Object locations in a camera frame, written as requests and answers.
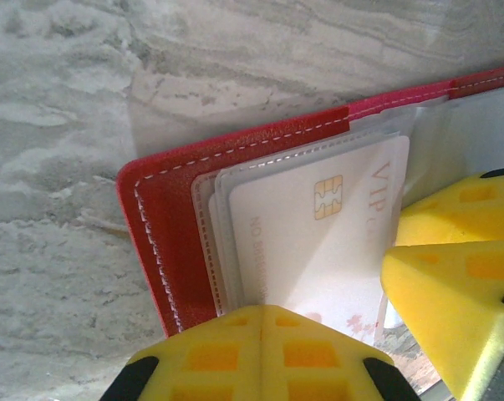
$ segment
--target marble surface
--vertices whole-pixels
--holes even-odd
[[[503,64],[504,0],[0,0],[0,399],[96,399],[162,338],[137,154]]]

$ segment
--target card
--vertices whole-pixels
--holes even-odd
[[[408,143],[397,136],[235,187],[243,303],[277,304],[373,342]]]

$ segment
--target red leather cover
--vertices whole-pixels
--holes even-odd
[[[349,121],[384,109],[500,87],[504,68],[381,94],[130,162],[119,173],[118,194],[166,334],[216,317],[191,198],[198,175],[341,134]]]

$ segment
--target stitched seam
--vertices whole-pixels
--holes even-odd
[[[390,102],[384,102],[382,104],[375,105],[375,106],[370,107],[368,109],[358,111],[357,113],[349,114],[346,117],[343,117],[342,119],[335,119],[333,121],[329,121],[328,123],[318,124],[318,125],[315,125],[314,127],[311,127],[311,128],[307,128],[307,129],[296,131],[296,132],[294,132],[292,134],[285,134],[285,135],[282,135],[282,136],[278,136],[278,137],[272,138],[271,140],[263,140],[263,141],[260,141],[260,142],[254,142],[254,143],[249,144],[249,145],[239,146],[238,148],[235,148],[235,149],[225,150],[223,152],[215,153],[214,155],[203,157],[203,158],[198,159],[198,160],[188,161],[188,162],[186,162],[186,163],[184,163],[182,165],[176,165],[176,166],[172,167],[171,169],[159,171],[159,173],[157,173],[157,174],[147,175],[147,176],[145,176],[143,178],[139,178],[135,182],[135,191],[134,191],[134,193],[135,193],[135,198],[136,198],[136,201],[137,201],[137,204],[138,204],[138,210],[139,210],[139,213],[140,213],[140,218],[144,222],[145,233],[147,235],[148,242],[151,244],[153,253],[155,255],[155,263],[156,263],[156,265],[159,268],[160,280],[162,281],[162,285],[163,285],[163,287],[165,289],[165,293],[166,293],[166,295],[168,297],[168,303],[170,304],[170,309],[173,312],[174,320],[176,321],[176,326],[177,326],[178,331],[181,332],[183,330],[183,327],[182,327],[182,324],[181,324],[181,319],[179,318],[179,314],[177,312],[176,301],[174,300],[174,296],[172,294],[172,291],[171,291],[170,285],[168,283],[166,274],[165,274],[164,269],[162,267],[162,261],[160,259],[159,250],[157,248],[157,245],[153,241],[153,238],[151,237],[150,223],[148,222],[147,218],[145,217],[145,209],[144,209],[144,205],[143,205],[144,201],[142,200],[142,197],[140,196],[140,193],[138,191],[138,187],[140,185],[140,182],[142,182],[142,180],[150,180],[153,177],[155,177],[156,175],[164,175],[164,174],[168,173],[169,171],[178,170],[178,169],[180,169],[180,168],[182,168],[184,166],[187,166],[187,165],[194,165],[195,163],[199,163],[199,162],[202,162],[202,161],[207,161],[207,160],[209,160],[211,158],[214,158],[214,157],[220,157],[222,155],[232,153],[232,152],[234,152],[236,150],[244,150],[244,149],[252,148],[252,147],[258,146],[258,145],[265,145],[265,144],[269,143],[270,141],[280,140],[281,138],[289,138],[289,137],[291,137],[293,135],[301,135],[301,134],[305,135],[307,132],[313,131],[314,129],[319,129],[319,128],[323,127],[324,125],[337,124],[337,123],[340,123],[342,121],[351,119],[352,117],[368,113],[369,111],[380,109],[380,108],[383,108],[383,107],[386,107],[386,106],[391,106],[393,104],[402,103],[402,102],[405,102],[406,100],[420,99],[420,98],[424,98],[426,96],[431,96],[431,95],[435,95],[435,94],[446,94],[446,93],[448,93],[451,90],[473,88],[473,87],[476,87],[478,85],[488,84],[490,82],[495,82],[495,81],[499,81],[499,80],[502,80],[502,79],[504,79],[504,75],[501,76],[501,77],[495,77],[495,78],[492,78],[492,79],[486,79],[486,80],[483,80],[483,81],[479,81],[479,82],[475,82],[475,83],[467,84],[467,85],[462,85],[462,86],[458,86],[458,87],[454,87],[454,88],[437,90],[437,91],[434,91],[434,92],[428,92],[426,94],[417,94],[417,95],[414,95],[414,96],[407,96],[407,97],[405,97],[403,99],[399,99],[399,100],[391,100]]]
[[[197,206],[197,214],[196,214],[196,219],[198,220],[200,224],[200,233],[201,236],[203,237],[203,241],[205,244],[205,250],[207,253],[207,268],[209,269],[209,274],[211,275],[211,282],[214,288],[211,289],[211,292],[213,293],[215,297],[215,302],[216,302],[216,309],[217,309],[217,314],[222,314],[222,305],[221,305],[221,297],[220,297],[220,289],[218,288],[218,284],[216,281],[216,272],[214,269],[214,263],[212,262],[212,249],[211,249],[211,243],[209,242],[209,238],[207,236],[207,228],[206,228],[206,219],[204,217],[205,212],[203,210],[203,204],[201,203],[201,194],[200,194],[200,185],[203,184],[205,181],[210,180],[212,178],[215,178],[216,174],[209,174],[201,177],[201,179],[196,182],[194,185],[194,196],[195,196],[195,205]]]

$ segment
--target gray marble background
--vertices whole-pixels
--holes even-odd
[[[504,0],[0,0],[0,399],[96,399],[161,339],[127,161],[503,64]]]

